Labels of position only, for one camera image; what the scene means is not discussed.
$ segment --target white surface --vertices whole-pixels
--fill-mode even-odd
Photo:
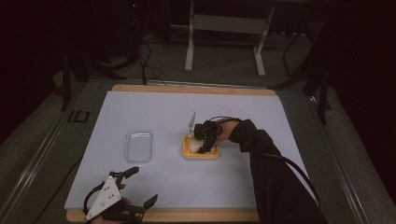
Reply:
[[[158,194],[157,208],[254,208],[248,154],[241,153],[237,144],[222,143],[214,161],[183,159],[182,139],[195,110],[199,111],[197,123],[215,116],[251,119],[273,137],[283,156],[305,171],[277,96],[110,91],[65,209],[81,208],[85,196],[110,171],[123,172],[134,166],[123,159],[125,136],[131,129],[153,131],[152,160],[137,164],[139,173],[123,181],[122,196],[135,205]]]

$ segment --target black cable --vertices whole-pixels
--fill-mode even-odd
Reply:
[[[278,156],[278,155],[269,154],[269,153],[257,153],[257,154],[254,154],[254,155],[262,155],[262,156],[265,156],[265,157],[274,158],[274,159],[277,159],[277,160],[284,161],[285,163],[291,165],[300,174],[300,176],[304,179],[304,181],[308,185],[308,187],[312,190],[312,192],[315,195],[315,198],[317,199],[318,207],[320,207],[320,198],[319,198],[318,192],[316,191],[316,189],[315,189],[314,185],[312,184],[312,182],[309,180],[308,176],[306,176],[304,171],[296,163],[294,163],[294,161],[291,161],[288,158],[283,157],[283,156]]]
[[[52,197],[49,199],[47,204],[44,206],[44,208],[41,210],[40,214],[35,218],[35,221],[32,222],[32,224],[37,223],[37,221],[43,216],[47,208],[50,206],[52,201],[55,199],[56,195],[59,193],[61,190],[62,186],[64,185],[64,182],[66,182],[67,178],[70,176],[70,174],[73,172],[73,170],[77,167],[77,165],[81,162],[82,157],[80,157],[76,163],[70,168],[70,170],[67,172],[66,176],[64,177],[64,180],[61,182],[61,185],[56,189],[55,193],[52,195]]]

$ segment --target table leg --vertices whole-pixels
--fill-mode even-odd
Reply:
[[[254,58],[256,60],[257,72],[259,77],[265,77],[264,65],[262,64],[262,46],[264,45],[265,37],[268,35],[268,29],[270,28],[271,19],[274,15],[275,7],[271,7],[267,20],[262,27],[262,33],[259,45],[253,49]]]
[[[186,72],[192,71],[192,60],[194,56],[194,1],[190,0],[190,25],[189,25],[189,45],[187,47]]]

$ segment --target dark background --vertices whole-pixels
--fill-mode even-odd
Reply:
[[[148,26],[163,36],[169,35],[170,23],[188,23],[188,1],[151,0],[150,3]],[[393,31],[396,6],[385,0],[348,3],[332,12],[323,31],[327,37],[317,43],[330,53],[318,58],[331,60],[331,85],[395,202],[396,178],[392,173],[396,171],[396,36]],[[216,10],[226,15],[241,11],[248,11],[249,16],[262,13],[257,7],[246,7],[235,10],[237,7],[230,3],[222,11]],[[207,5],[202,3],[197,7],[200,8],[207,10]],[[290,21],[287,16],[290,10],[284,8],[277,12],[272,29],[293,31],[291,23],[285,22]],[[0,11],[0,142],[3,142],[53,93],[55,85],[51,78],[61,69],[62,57],[69,46],[65,43],[83,36],[85,42],[72,41],[75,47],[102,60],[106,59],[110,46],[98,35],[101,27],[95,22],[90,1],[2,1]],[[79,17],[85,23],[78,22]],[[77,21],[80,27],[76,28],[71,21]],[[292,27],[299,27],[297,21],[299,19],[293,20]],[[78,31],[68,35],[74,28]]]

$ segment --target person's arm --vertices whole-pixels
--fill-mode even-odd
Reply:
[[[221,124],[219,142],[227,138],[250,153],[250,170],[260,223],[327,223],[303,184],[280,160],[261,153],[280,155],[272,138],[257,130],[251,120]]]

